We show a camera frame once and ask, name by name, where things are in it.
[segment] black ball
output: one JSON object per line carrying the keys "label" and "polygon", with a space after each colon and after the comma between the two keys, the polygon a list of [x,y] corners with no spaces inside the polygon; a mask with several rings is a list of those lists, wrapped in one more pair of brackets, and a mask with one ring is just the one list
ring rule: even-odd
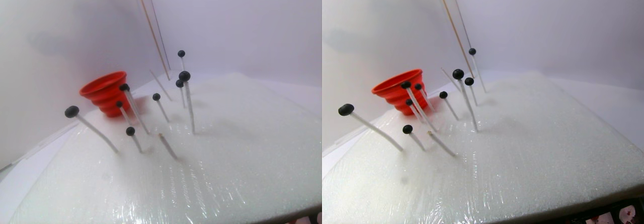
{"label": "black ball", "polygon": [[467,77],[465,79],[465,85],[472,86],[472,84],[474,84],[474,79],[472,79],[472,77]]}
{"label": "black ball", "polygon": [[76,115],[78,115],[79,111],[80,111],[80,109],[78,109],[77,106],[72,105],[71,107],[67,107],[67,109],[65,109],[65,116],[67,118],[73,118]]}
{"label": "black ball", "polygon": [[134,127],[127,127],[127,129],[125,129],[125,134],[127,134],[127,136],[134,136]]}
{"label": "black ball", "polygon": [[455,69],[454,72],[451,73],[451,76],[454,77],[456,80],[463,79],[463,76],[465,76],[465,72],[461,69]]}
{"label": "black ball", "polygon": [[400,87],[403,89],[411,88],[412,82],[403,82]]}
{"label": "black ball", "polygon": [[405,134],[410,134],[414,128],[411,125],[405,125],[402,129]]}
{"label": "black ball", "polygon": [[121,91],[129,91],[129,86],[127,85],[127,83],[122,84],[121,86],[119,86],[119,90],[121,90]]}
{"label": "black ball", "polygon": [[181,73],[179,73],[179,79],[187,82],[188,80],[190,80],[190,72],[187,72],[185,70],[182,71]]}
{"label": "black ball", "polygon": [[338,109],[338,113],[340,113],[340,116],[348,116],[348,114],[351,114],[353,112],[354,112],[354,105],[351,105],[351,104],[342,105]]}

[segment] foam surface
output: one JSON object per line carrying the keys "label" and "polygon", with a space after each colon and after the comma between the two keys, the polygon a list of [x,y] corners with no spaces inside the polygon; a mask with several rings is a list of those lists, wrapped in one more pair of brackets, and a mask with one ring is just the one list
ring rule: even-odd
{"label": "foam surface", "polygon": [[11,223],[286,222],[320,208],[319,118],[240,74],[190,87],[195,135],[178,90],[161,98],[170,124],[150,96],[137,99],[152,132],[135,124],[142,155],[124,118],[87,113],[119,153],[79,125]]}
{"label": "foam surface", "polygon": [[459,92],[448,100],[460,121],[432,97],[430,120],[457,158],[413,116],[385,113],[376,125],[405,151],[367,132],[324,178],[325,222],[526,222],[644,193],[642,152],[541,74],[486,87],[474,88],[478,134]]}

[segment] orange collapsible cup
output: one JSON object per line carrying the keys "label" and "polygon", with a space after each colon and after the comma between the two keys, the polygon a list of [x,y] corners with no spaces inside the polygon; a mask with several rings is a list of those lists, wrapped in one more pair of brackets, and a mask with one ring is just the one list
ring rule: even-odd
{"label": "orange collapsible cup", "polygon": [[129,109],[129,102],[125,93],[119,89],[119,86],[125,83],[127,73],[117,71],[88,83],[80,89],[79,94],[92,101],[92,104],[99,107],[108,117],[113,118],[122,115],[117,102],[123,103],[123,109]]}
{"label": "orange collapsible cup", "polygon": [[[412,87],[410,89],[412,89],[412,93],[414,94],[414,97],[416,97],[418,104],[421,105],[421,108],[425,109],[425,107],[427,107],[427,101],[423,98],[423,93],[421,93],[421,91],[425,90],[425,84],[423,84],[423,70],[421,69],[409,70],[396,75],[395,77],[391,77],[375,86],[371,90],[371,93],[384,98],[389,104],[392,104],[403,114],[407,116],[413,115],[414,112],[412,112],[410,107],[405,104],[405,101],[409,99],[409,94],[405,89],[400,87],[400,84],[405,81],[412,83]],[[423,86],[421,91],[414,89],[416,84],[421,84],[421,86]]]}

